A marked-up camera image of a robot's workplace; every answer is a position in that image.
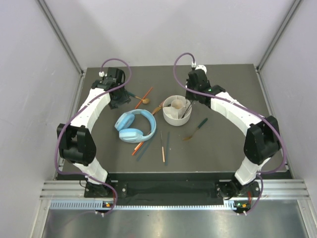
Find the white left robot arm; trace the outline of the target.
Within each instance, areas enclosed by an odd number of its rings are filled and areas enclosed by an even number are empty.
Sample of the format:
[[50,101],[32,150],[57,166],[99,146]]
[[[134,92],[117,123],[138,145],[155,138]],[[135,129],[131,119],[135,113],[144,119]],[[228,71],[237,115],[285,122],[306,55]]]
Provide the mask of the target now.
[[86,197],[114,195],[110,176],[96,158],[97,148],[91,131],[106,106],[116,109],[131,101],[124,87],[105,93],[125,82],[123,70],[109,67],[107,73],[102,71],[99,76],[101,79],[92,84],[86,100],[80,107],[84,110],[67,126],[58,147],[60,156],[85,174]]

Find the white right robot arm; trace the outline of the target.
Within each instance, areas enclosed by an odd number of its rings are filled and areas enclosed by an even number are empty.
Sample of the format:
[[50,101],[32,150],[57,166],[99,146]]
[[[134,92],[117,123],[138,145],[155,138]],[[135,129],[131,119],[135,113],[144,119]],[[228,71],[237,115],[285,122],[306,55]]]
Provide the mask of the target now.
[[257,173],[281,148],[276,136],[279,132],[277,119],[268,116],[261,120],[234,100],[225,89],[218,85],[211,86],[201,65],[192,69],[188,76],[186,99],[198,101],[221,114],[245,135],[245,158],[233,179],[219,189],[219,195],[224,199],[243,196],[249,191],[249,185]]

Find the light blue headphones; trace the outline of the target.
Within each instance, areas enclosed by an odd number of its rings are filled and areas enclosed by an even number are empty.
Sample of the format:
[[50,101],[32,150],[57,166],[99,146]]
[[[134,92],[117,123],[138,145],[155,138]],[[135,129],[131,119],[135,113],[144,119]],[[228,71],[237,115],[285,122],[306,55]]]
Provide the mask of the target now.
[[[136,128],[131,128],[136,115],[144,116],[150,123],[151,131],[144,135],[143,132]],[[123,113],[114,125],[115,129],[119,133],[120,140],[127,143],[140,143],[150,140],[157,129],[157,122],[152,113],[147,110],[134,109]]]

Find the white divided round container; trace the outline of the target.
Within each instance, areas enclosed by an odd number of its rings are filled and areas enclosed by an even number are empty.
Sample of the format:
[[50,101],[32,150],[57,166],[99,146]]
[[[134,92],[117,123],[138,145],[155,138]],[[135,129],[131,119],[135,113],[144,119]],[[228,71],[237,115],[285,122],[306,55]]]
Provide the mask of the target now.
[[184,96],[173,95],[166,98],[162,105],[165,121],[172,126],[182,126],[186,124],[190,118],[192,107],[183,119],[181,119],[181,117],[189,104],[190,101]]

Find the gold spoon green handle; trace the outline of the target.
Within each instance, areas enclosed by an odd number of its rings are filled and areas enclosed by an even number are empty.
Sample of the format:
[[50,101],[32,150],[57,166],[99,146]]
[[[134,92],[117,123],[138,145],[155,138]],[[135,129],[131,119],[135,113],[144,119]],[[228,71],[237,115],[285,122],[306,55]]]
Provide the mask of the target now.
[[134,94],[131,93],[131,92],[128,92],[128,94],[129,94],[130,96],[136,98],[136,99],[139,99],[143,104],[149,104],[149,103],[150,103],[150,99],[149,99],[149,98],[144,98],[144,99],[142,99],[142,98],[140,98],[140,97],[134,95]]

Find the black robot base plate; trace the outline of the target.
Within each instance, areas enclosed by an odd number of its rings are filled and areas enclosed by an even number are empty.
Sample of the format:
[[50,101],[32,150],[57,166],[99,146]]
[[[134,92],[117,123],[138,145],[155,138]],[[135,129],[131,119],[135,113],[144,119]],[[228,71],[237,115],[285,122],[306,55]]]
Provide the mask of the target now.
[[119,204],[180,204],[187,201],[247,199],[260,194],[260,182],[240,185],[232,173],[111,173],[107,185],[86,185],[86,198],[110,198],[114,188]]

